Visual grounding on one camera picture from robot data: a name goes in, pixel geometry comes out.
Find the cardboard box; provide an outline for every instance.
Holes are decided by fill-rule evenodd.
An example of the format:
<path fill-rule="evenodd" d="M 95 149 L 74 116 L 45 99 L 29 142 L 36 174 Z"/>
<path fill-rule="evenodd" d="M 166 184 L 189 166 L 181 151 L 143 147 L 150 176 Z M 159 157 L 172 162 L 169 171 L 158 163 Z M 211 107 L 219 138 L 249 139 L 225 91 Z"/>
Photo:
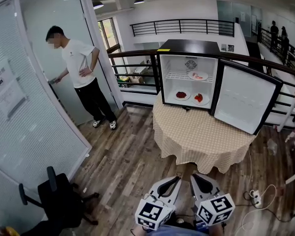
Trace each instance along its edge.
<path fill-rule="evenodd" d="M 143 77 L 141 76 L 129 76 L 129 78 L 132 83 L 143 83 Z"/>

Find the table leg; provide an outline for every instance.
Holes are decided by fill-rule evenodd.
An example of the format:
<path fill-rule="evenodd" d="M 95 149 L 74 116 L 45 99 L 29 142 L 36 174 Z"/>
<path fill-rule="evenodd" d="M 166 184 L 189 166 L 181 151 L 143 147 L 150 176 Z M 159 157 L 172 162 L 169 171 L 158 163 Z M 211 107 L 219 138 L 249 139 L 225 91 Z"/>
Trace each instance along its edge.
<path fill-rule="evenodd" d="M 295 107 L 295 98 L 294 98 L 294 100 L 293 100 L 293 102 L 292 102 L 292 104 L 291 104 L 291 107 L 290 107 L 289 111 L 288 111 L 288 112 L 286 113 L 286 115 L 284 116 L 283 121 L 282 121 L 281 124 L 278 126 L 278 128 L 277 128 L 277 132 L 281 132 L 281 130 L 282 130 L 282 128 L 284 127 L 284 125 L 285 125 L 287 119 L 290 117 L 290 115 L 291 115 L 291 113 L 292 113 L 294 107 Z"/>
<path fill-rule="evenodd" d="M 289 184 L 295 180 L 295 175 L 291 176 L 289 179 L 285 181 L 285 184 Z"/>

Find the red food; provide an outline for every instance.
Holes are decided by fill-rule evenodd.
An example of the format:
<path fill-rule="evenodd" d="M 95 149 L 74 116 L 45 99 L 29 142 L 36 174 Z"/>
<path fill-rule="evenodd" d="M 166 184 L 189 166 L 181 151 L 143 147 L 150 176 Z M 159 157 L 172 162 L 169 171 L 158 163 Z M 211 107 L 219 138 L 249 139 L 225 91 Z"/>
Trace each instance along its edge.
<path fill-rule="evenodd" d="M 187 94 L 184 93 L 184 92 L 178 92 L 178 93 L 176 93 L 176 97 L 179 98 L 179 99 L 183 99 L 186 96 L 187 96 Z"/>
<path fill-rule="evenodd" d="M 195 100 L 197 100 L 198 102 L 201 102 L 203 100 L 203 96 L 202 94 L 198 93 L 196 96 L 195 96 Z"/>
<path fill-rule="evenodd" d="M 203 79 L 203 77 L 199 76 L 197 73 L 193 73 L 192 76 L 195 77 L 198 80 Z"/>

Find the plastic bag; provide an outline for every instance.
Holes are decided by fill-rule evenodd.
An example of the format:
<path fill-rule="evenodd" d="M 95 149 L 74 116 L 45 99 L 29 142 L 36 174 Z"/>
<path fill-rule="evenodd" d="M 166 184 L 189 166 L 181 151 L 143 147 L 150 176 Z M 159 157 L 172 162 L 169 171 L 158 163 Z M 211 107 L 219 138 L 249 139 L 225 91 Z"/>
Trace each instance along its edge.
<path fill-rule="evenodd" d="M 277 152 L 277 144 L 275 143 L 275 141 L 270 138 L 268 140 L 268 142 L 266 143 L 266 145 L 267 145 L 267 149 L 269 149 L 270 151 L 272 151 L 273 155 L 276 155 L 276 152 Z"/>

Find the round table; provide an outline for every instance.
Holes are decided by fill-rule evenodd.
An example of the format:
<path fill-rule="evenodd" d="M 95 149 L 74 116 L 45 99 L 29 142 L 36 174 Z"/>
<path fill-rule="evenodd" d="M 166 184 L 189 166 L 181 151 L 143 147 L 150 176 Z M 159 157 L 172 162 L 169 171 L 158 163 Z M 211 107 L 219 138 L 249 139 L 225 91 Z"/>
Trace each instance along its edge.
<path fill-rule="evenodd" d="M 256 138 L 230 126 L 206 110 L 164 105 L 161 93 L 153 107 L 154 139 L 162 158 L 176 156 L 176 164 L 194 162 L 202 174 L 215 166 L 225 173 L 234 163 L 242 161 L 249 145 Z"/>

